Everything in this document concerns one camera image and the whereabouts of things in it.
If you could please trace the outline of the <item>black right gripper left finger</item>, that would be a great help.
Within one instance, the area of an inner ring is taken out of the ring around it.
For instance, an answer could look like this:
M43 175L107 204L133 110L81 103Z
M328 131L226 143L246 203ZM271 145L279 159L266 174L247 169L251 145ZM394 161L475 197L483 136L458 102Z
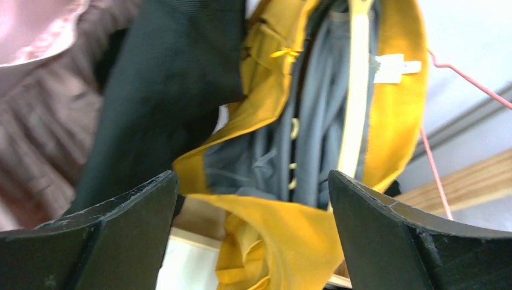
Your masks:
M178 178L137 188L32 230L1 233L2 289L155 289Z

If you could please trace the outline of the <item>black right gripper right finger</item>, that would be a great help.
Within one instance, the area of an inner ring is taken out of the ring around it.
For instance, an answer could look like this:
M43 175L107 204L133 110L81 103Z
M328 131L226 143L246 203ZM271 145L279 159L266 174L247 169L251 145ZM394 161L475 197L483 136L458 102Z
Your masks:
M426 213L335 170L328 186L354 289L511 288L511 233Z

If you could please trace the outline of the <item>yellow skirt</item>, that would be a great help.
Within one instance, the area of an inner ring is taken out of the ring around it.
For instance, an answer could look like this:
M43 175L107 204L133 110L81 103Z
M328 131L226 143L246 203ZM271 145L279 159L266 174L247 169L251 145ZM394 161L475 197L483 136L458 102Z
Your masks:
M337 170L350 64L349 1L254 1L242 45L247 97L173 164L180 191L223 212L218 289L322 289L344 261L328 174ZM401 174L427 99L416 1L373 1L366 120L354 179Z

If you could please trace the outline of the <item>pink wire hanger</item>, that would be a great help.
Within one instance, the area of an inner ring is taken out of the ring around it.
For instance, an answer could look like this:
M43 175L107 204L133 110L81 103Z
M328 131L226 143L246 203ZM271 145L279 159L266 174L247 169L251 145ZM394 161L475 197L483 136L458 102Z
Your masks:
M436 68L451 69L453 72L457 73L460 77L464 78L466 81L468 81L470 84L472 84L473 86L478 88L480 91L482 91L483 93L487 94L489 97L491 97L494 100L496 100L497 102L499 102L502 106L505 106L506 108L511 109L511 102L510 101L508 101L505 98L501 97L500 95L498 95L494 91L486 88L484 85L478 83L477 81L475 81L473 78L471 78L467 74L464 74L462 71L460 71L459 69L455 68L453 65L451 65L449 63L438 63L436 56L434 55L434 53L429 48L427 49L427 52L429 53L429 55L431 57L432 64ZM448 218L448 220L452 221L453 220L452 211L451 211L449 202L447 200L446 193L444 191L444 187L443 187L443 184L441 182L440 175L438 173L437 165L435 164L434 156L433 156L432 150L430 148L428 137L427 137L426 132L424 131L423 127L420 129L420 136L421 136L424 148L426 150L426 155L427 155L427 159L428 159L428 162L429 162L429 166L430 166L430 169L431 169L433 177L434 177L435 185L437 187L437 190L438 190L438 193L439 193L439 196L440 196L440 199L441 199L441 203L442 203L442 206L444 208L444 212L445 212L446 217Z

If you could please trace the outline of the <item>cream hanger of yellow skirt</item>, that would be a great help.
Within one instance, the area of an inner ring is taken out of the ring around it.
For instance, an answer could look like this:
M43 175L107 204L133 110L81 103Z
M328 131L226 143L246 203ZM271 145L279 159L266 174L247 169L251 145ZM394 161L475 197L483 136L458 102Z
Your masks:
M370 11L372 0L349 0L350 64L345 122L337 170L354 178L366 120L370 69Z

